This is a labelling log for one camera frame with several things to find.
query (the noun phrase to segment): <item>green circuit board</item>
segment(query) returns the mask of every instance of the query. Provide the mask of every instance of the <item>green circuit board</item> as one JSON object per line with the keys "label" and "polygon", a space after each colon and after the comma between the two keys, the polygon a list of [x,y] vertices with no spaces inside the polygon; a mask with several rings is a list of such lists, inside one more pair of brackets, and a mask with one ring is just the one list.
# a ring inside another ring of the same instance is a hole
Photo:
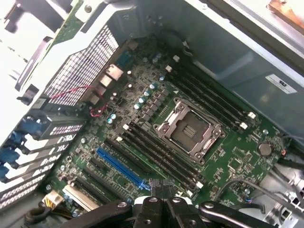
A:
{"label": "green circuit board", "polygon": [[[165,172],[158,161],[152,161],[143,151],[126,143],[122,137],[126,130],[124,126],[133,121],[137,126],[146,131],[150,137],[160,141],[154,130],[156,124],[160,125],[167,116],[175,108],[174,100],[184,99],[195,104],[196,107],[205,110],[201,106],[199,100],[193,99],[189,93],[185,93],[180,86],[176,86],[174,80],[169,80],[166,67],[169,65],[175,67],[172,60],[172,50],[167,48],[165,44],[159,43],[154,37],[132,40],[131,43],[125,44],[125,51],[116,58],[115,64],[124,72],[131,70],[131,74],[124,75],[124,80],[115,85],[114,88],[108,89],[104,95],[109,100],[107,108],[101,117],[92,118],[85,129],[75,139],[73,145],[63,155],[52,173],[45,181],[50,184],[52,189],[63,195],[62,189],[67,183],[73,182],[77,177],[86,180],[95,190],[104,195],[110,201],[115,200],[113,194],[107,189],[99,185],[91,177],[84,174],[85,168],[93,171],[101,179],[106,181],[117,192],[122,194],[129,201],[133,201],[139,196],[150,195],[145,189],[140,189],[135,183],[130,181],[120,171],[115,169],[107,160],[101,158],[96,150],[102,147],[115,157],[121,164],[128,167],[136,176],[148,183],[149,179],[170,179],[174,184],[176,194],[184,197],[190,197],[193,204],[198,204],[206,200],[212,200],[217,191],[232,178],[245,178],[255,183],[259,183],[268,174],[272,166],[277,162],[281,154],[281,139],[278,137],[280,133],[266,118],[258,115],[245,102],[241,101],[234,94],[230,93],[208,75],[201,73],[200,77],[212,85],[213,90],[220,91],[222,97],[228,98],[230,101],[241,107],[246,113],[253,112],[256,114],[254,120],[247,119],[248,128],[242,131],[236,131],[232,127],[222,124],[225,137],[218,138],[204,156],[204,163],[197,164],[192,162],[184,153],[170,148],[174,151],[174,156],[184,161],[184,165],[194,168],[204,177],[203,187],[196,189],[191,194],[185,188],[181,178],[170,175]],[[153,58],[161,53],[161,58],[157,62],[153,62]],[[176,73],[179,77],[184,75],[180,72]],[[156,89],[149,90],[149,85],[154,84]],[[150,96],[146,97],[145,104],[140,109],[135,109],[134,105],[138,104],[139,98],[143,97],[145,91],[150,91]],[[166,95],[159,100],[160,105],[156,110],[147,108],[149,103],[155,103],[160,91],[166,91]],[[144,117],[147,112],[152,112],[151,116]],[[109,123],[108,119],[112,114],[116,115],[113,123]],[[121,149],[131,154],[134,160],[143,164],[150,170],[149,174],[143,172],[138,166],[134,165],[132,160],[122,156],[117,151],[111,149],[104,143],[105,139],[109,139],[118,145]],[[272,145],[273,151],[268,156],[262,156],[257,147],[262,142],[268,142]],[[90,161],[92,158],[102,162],[105,166],[100,169],[93,165]],[[101,205],[100,202],[90,193],[80,188],[87,194],[92,201]],[[244,202],[245,190],[248,193],[252,191],[247,186],[235,184],[222,197],[221,202],[231,206],[239,202]],[[71,210],[77,207],[75,204],[66,203]]]}

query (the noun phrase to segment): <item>perforated metal panel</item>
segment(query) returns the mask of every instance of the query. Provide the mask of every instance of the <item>perforated metal panel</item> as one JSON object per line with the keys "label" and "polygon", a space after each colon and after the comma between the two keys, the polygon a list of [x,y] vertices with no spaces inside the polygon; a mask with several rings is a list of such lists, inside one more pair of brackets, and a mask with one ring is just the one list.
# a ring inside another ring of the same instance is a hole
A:
{"label": "perforated metal panel", "polygon": [[[52,97],[80,86],[89,86],[98,76],[118,44],[107,26],[93,39],[88,48],[71,55],[55,75],[45,94]],[[81,88],[51,99],[57,105],[74,106],[87,89]]]}

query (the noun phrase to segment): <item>mounting hole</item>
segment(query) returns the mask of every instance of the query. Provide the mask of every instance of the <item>mounting hole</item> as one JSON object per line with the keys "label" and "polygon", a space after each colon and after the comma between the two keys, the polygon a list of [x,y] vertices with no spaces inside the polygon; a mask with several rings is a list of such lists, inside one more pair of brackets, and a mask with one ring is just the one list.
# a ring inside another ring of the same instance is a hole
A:
{"label": "mounting hole", "polygon": [[196,221],[190,220],[190,221],[189,221],[189,225],[190,225],[190,226],[195,226],[195,225],[196,225]]}
{"label": "mounting hole", "polygon": [[150,219],[146,219],[145,221],[144,221],[144,224],[151,224],[152,223],[152,221],[150,220]]}

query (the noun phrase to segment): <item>red wire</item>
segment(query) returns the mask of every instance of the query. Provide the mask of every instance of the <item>red wire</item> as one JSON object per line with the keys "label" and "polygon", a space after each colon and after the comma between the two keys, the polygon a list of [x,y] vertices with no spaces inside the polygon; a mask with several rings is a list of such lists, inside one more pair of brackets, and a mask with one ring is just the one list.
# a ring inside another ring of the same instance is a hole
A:
{"label": "red wire", "polygon": [[[58,98],[58,97],[64,96],[65,94],[69,94],[69,93],[72,93],[72,92],[77,91],[78,89],[83,89],[83,88],[86,88],[86,89],[93,89],[93,90],[97,91],[96,88],[93,87],[93,86],[90,86],[90,85],[87,85],[87,86],[86,86],[86,85],[84,85],[84,86],[75,87],[75,88],[73,88],[73,89],[67,90],[67,91],[62,92],[62,93],[60,93],[60,94],[55,94],[55,95],[51,96],[51,99],[54,99],[54,98]],[[99,94],[100,98],[104,99],[104,97],[103,97],[102,94],[100,94],[99,92],[98,92],[98,94]],[[102,113],[104,112],[104,110],[105,110],[106,108],[107,108],[107,103],[106,103],[103,107],[92,109],[92,110],[90,111],[91,117],[100,117],[100,116],[102,116]]]}

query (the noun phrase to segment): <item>black pcie slot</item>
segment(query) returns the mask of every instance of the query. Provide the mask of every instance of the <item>black pcie slot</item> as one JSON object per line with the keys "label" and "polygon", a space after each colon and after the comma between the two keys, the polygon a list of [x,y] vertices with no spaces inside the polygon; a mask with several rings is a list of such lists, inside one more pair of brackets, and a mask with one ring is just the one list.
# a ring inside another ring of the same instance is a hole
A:
{"label": "black pcie slot", "polygon": [[99,185],[103,186],[109,193],[111,193],[117,199],[119,199],[119,200],[125,199],[125,197],[122,194],[120,194],[118,191],[116,191],[110,184],[108,184],[106,181],[104,181],[103,179],[101,179],[97,174],[95,174],[89,168],[85,167],[83,169],[83,173],[85,175],[91,177]]}
{"label": "black pcie slot", "polygon": [[179,67],[179,66],[181,66],[181,70],[182,69],[187,69],[187,72],[188,72],[187,75],[192,76],[193,82],[195,80],[196,81],[195,83],[199,83],[199,85],[204,86],[206,88],[206,90],[209,91],[209,93],[214,94],[217,97],[216,99],[221,99],[223,102],[225,102],[227,104],[227,105],[225,105],[225,107],[228,110],[230,110],[231,112],[237,112],[240,117],[244,116],[245,111],[243,110],[243,108],[241,106],[239,106],[236,102],[229,99],[225,94],[223,94],[214,85],[212,85],[212,83],[210,83],[210,81],[206,80],[203,77],[199,77],[199,79],[197,79],[195,77],[195,75],[201,75],[202,74],[200,69],[193,66],[192,63],[189,65],[184,61],[180,61],[177,67]]}
{"label": "black pcie slot", "polygon": [[204,99],[209,105],[212,105],[215,109],[219,111],[225,112],[225,116],[229,117],[232,122],[240,122],[240,120],[235,117],[233,114],[228,112],[225,107],[222,107],[219,103],[217,103],[216,100],[211,99],[207,94],[206,91],[203,91],[201,88],[197,87],[194,83],[192,83],[187,77],[179,77],[179,79],[184,85],[186,85],[188,88],[191,88],[193,93],[195,93],[197,96],[199,96],[201,99]]}
{"label": "black pcie slot", "polygon": [[159,140],[157,140],[154,137],[152,137],[151,135],[149,135],[149,133],[147,133],[143,128],[141,128],[140,126],[138,126],[134,122],[131,122],[130,126],[135,128],[136,130],[138,130],[141,134],[145,135],[146,138],[148,138],[150,141],[152,141],[152,143],[154,143],[155,145],[160,147],[164,152],[168,152],[171,157],[173,157],[180,164],[182,164],[184,169],[187,169],[189,172],[193,173],[194,177],[198,178],[199,180],[204,179],[202,174],[200,174],[194,167],[192,167],[187,162],[185,162],[181,157],[179,157],[171,148],[168,148],[162,142],[160,142]]}
{"label": "black pcie slot", "polygon": [[170,175],[174,179],[176,179],[178,182],[180,182],[180,184],[184,188],[191,190],[191,191],[195,191],[196,187],[192,181],[189,181],[186,177],[184,177],[182,174],[180,174],[174,167],[172,167],[170,164],[165,162],[154,151],[152,151],[151,149],[146,147],[144,144],[142,144],[142,142],[140,142],[139,140],[137,140],[135,137],[133,137],[132,135],[130,135],[128,133],[121,135],[121,137],[125,140],[125,142],[129,146],[136,148],[139,151],[145,153],[145,155],[149,158],[149,160],[151,160],[152,162],[154,162],[155,164],[160,166],[165,173],[167,173],[168,175]]}
{"label": "black pcie slot", "polygon": [[163,159],[165,159],[168,163],[170,163],[173,167],[175,167],[177,170],[182,171],[183,176],[188,178],[189,180],[193,181],[192,179],[195,179],[195,176],[190,173],[188,170],[183,167],[180,163],[178,163],[176,160],[172,159],[166,152],[155,146],[154,143],[152,143],[145,135],[141,134],[139,130],[137,130],[135,127],[131,126],[131,133],[138,139],[140,139],[145,145],[147,145],[149,148],[151,148],[153,151],[157,152],[158,155],[160,155]]}
{"label": "black pcie slot", "polygon": [[100,191],[92,187],[87,181],[82,179],[81,177],[77,177],[75,180],[75,184],[82,187],[85,191],[91,194],[95,199],[100,201],[102,204],[107,204],[111,202],[107,197],[105,197]]}
{"label": "black pcie slot", "polygon": [[101,170],[107,169],[106,165],[103,164],[101,161],[97,160],[96,158],[91,158],[90,163],[92,163],[94,166],[98,167]]}
{"label": "black pcie slot", "polygon": [[144,164],[140,163],[140,161],[138,161],[135,158],[135,156],[133,156],[132,154],[128,153],[124,149],[120,148],[117,144],[115,144],[111,140],[105,139],[105,144],[107,146],[109,146],[110,148],[112,148],[114,151],[116,151],[118,154],[120,154],[121,156],[123,156],[125,159],[127,159],[129,162],[131,162],[133,165],[135,165],[136,167],[138,167],[145,174],[149,174],[150,173],[150,170]]}
{"label": "black pcie slot", "polygon": [[196,101],[199,105],[201,105],[204,109],[206,109],[209,113],[213,114],[217,119],[219,119],[223,124],[230,127],[231,129],[237,129],[238,126],[234,122],[231,122],[223,113],[219,110],[214,109],[208,103],[206,103],[201,97],[192,92],[191,89],[186,87],[183,83],[180,83],[178,80],[174,79],[172,75],[167,75],[166,77],[169,81],[178,87],[183,93]]}

